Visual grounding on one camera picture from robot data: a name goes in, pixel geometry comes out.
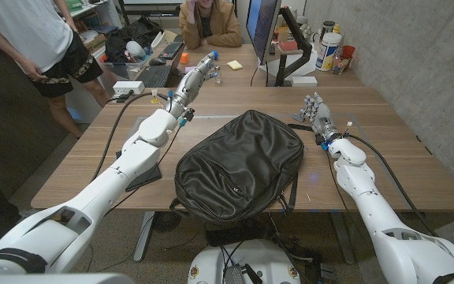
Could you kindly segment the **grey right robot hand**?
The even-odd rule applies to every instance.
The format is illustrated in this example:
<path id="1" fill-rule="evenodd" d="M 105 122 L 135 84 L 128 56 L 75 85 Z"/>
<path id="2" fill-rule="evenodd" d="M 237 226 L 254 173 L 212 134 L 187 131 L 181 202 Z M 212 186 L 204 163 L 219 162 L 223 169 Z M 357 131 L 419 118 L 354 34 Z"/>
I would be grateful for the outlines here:
<path id="1" fill-rule="evenodd" d="M 334 124 L 329 107 L 317 92 L 313 96 L 307 95 L 304 102 L 306 108 L 301 113 L 309 119 L 311 129 L 316 135 L 317 145 L 327 149 L 332 142 L 343 137 L 343 134 L 337 130 Z"/>

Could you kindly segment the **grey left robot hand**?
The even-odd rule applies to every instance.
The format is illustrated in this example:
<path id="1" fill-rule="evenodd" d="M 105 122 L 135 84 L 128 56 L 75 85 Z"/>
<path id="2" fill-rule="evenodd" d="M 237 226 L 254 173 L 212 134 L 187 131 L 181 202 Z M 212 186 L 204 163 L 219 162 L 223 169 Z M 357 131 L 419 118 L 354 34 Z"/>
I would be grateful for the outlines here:
<path id="1" fill-rule="evenodd" d="M 217 59 L 218 52 L 213 50 L 192 71 L 183 76 L 170 101 L 166 104 L 166 110 L 171 115 L 179 118 L 186 111 L 186 107 L 197 97 L 203 83 L 218 75 L 210 71 Z"/>

